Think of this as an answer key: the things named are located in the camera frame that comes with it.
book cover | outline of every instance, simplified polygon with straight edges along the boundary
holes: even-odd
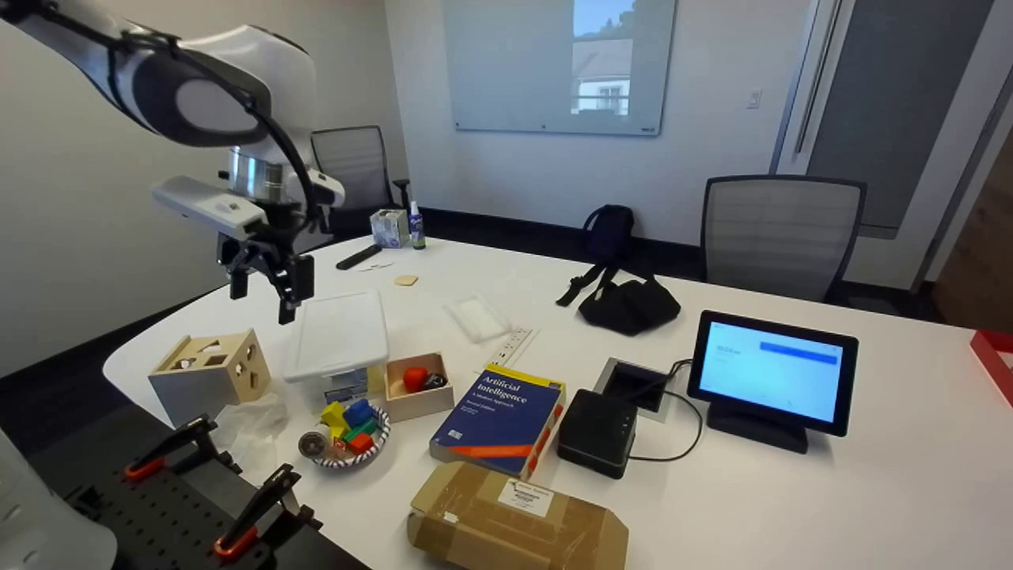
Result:
[[[565,398],[565,384],[488,363],[433,433],[430,453],[530,479],[565,415]]]

door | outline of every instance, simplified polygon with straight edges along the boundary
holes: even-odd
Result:
[[[1013,329],[1013,135],[1008,135],[981,196],[962,225],[950,263],[935,287],[947,324]]]
[[[854,7],[808,165],[866,182],[844,283],[917,284],[1011,72],[1011,37],[1013,0]]]

black chair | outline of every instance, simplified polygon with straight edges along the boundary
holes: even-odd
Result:
[[[864,182],[713,176],[702,204],[706,283],[826,302],[850,267]]]
[[[393,196],[382,129],[376,122],[315,129],[309,142],[318,168],[345,182],[345,204],[329,210],[329,233],[367,233],[376,210],[395,210],[406,198],[407,181],[395,181],[403,196]]]

brown box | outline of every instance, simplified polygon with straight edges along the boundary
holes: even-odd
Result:
[[[986,370],[990,375],[995,387],[1013,404],[1013,333],[990,333],[978,329],[972,339],[976,353],[981,357]]]
[[[441,465],[407,514],[411,546],[480,570],[621,570],[628,535],[606,505],[475,463]]]
[[[218,415],[225,404],[252,402],[272,384],[261,343],[245,334],[185,334],[174,351],[149,375],[170,424],[195,415]]]
[[[403,384],[406,366],[425,366],[430,375],[443,375],[445,378],[443,357],[437,351],[390,362],[382,366],[382,387],[379,387],[382,390],[382,412],[386,412],[390,421],[407,421],[407,418],[417,418],[417,415],[454,408],[451,378],[445,378],[443,387],[407,393],[406,384]]]

power adapter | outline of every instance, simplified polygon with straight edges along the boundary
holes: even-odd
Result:
[[[636,404],[578,390],[562,424],[556,457],[607,479],[625,479],[634,427]]]

